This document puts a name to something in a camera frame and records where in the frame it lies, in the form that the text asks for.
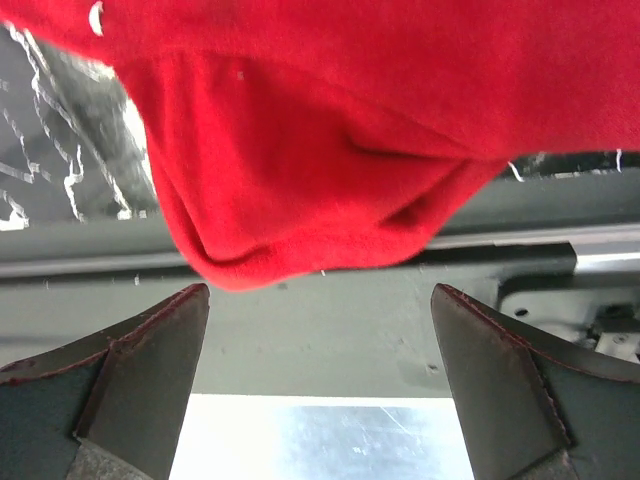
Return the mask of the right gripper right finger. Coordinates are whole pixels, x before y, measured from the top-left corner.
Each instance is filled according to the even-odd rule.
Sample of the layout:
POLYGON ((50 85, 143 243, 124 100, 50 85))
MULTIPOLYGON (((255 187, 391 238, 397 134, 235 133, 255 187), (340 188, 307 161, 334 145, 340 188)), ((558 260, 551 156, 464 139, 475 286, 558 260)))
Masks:
POLYGON ((445 284, 431 315, 477 479, 636 479, 639 367, 445 284))

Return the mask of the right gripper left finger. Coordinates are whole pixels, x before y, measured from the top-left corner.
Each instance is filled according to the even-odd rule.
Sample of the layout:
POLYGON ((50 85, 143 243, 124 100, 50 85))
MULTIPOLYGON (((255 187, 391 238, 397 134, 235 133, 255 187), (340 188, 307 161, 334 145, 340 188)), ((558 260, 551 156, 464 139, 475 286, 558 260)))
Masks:
POLYGON ((4 479, 169 477, 209 316, 190 285, 1 369, 4 479))

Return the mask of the dark red t-shirt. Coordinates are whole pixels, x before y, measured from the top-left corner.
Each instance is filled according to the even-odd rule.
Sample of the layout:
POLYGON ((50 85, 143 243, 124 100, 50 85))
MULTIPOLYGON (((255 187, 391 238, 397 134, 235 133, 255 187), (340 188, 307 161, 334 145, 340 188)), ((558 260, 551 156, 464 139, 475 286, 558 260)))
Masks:
POLYGON ((111 66, 216 286, 420 252, 515 158, 639 146, 635 1, 5 1, 111 66))

